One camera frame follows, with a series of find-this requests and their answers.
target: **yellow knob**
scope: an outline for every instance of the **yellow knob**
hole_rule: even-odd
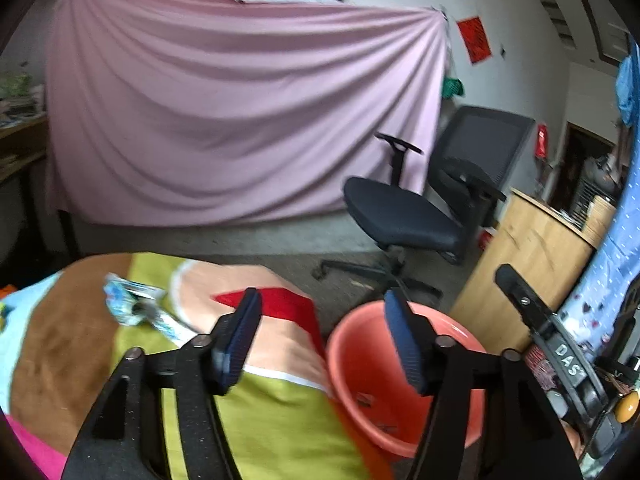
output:
[[[628,421],[638,409],[640,396],[638,392],[631,392],[628,396],[623,397],[616,405],[616,420],[623,424]]]

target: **chair caster wheel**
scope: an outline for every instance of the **chair caster wheel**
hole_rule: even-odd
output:
[[[317,266],[311,271],[311,276],[320,282],[326,278],[326,269],[323,266]]]

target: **wooden cabinet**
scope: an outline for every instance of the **wooden cabinet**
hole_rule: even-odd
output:
[[[3,155],[18,157],[13,164],[0,168],[0,184],[44,158],[48,133],[49,123],[46,116],[11,128],[0,128],[0,157]]]
[[[494,240],[449,315],[489,353],[499,354],[506,348],[524,350],[530,341],[529,331],[495,285],[495,271],[502,264],[511,264],[555,312],[598,243],[547,206],[513,190]]]

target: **screw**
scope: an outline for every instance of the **screw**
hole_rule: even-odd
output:
[[[209,343],[211,343],[211,338],[207,334],[197,335],[191,340],[191,344],[194,345],[196,348],[202,348],[203,346],[206,346]]]
[[[450,335],[439,335],[436,338],[436,345],[440,348],[451,348],[456,344],[456,340],[453,339]]]
[[[520,352],[515,351],[513,348],[507,348],[504,352],[502,352],[502,357],[507,359],[507,361],[511,361],[512,363],[517,363],[522,359]]]
[[[129,348],[124,354],[124,358],[127,361],[133,361],[134,359],[139,358],[142,355],[142,348],[139,346],[134,346],[133,348]]]

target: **black office chair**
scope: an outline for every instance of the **black office chair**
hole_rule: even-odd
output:
[[[376,134],[393,150],[391,184],[351,177],[344,184],[344,200],[349,214],[385,251],[386,259],[377,267],[323,260],[313,276],[321,280],[328,269],[337,269],[373,280],[378,287],[369,299],[400,286],[408,298],[413,290],[439,300],[438,288],[401,277],[402,254],[391,255],[387,250],[399,246],[437,251],[449,263],[460,265],[478,228],[492,223],[497,201],[506,199],[500,190],[534,124],[533,119],[500,110],[465,106],[456,111],[436,142],[427,176],[453,218],[425,197],[399,187],[407,150],[422,151],[405,140]]]

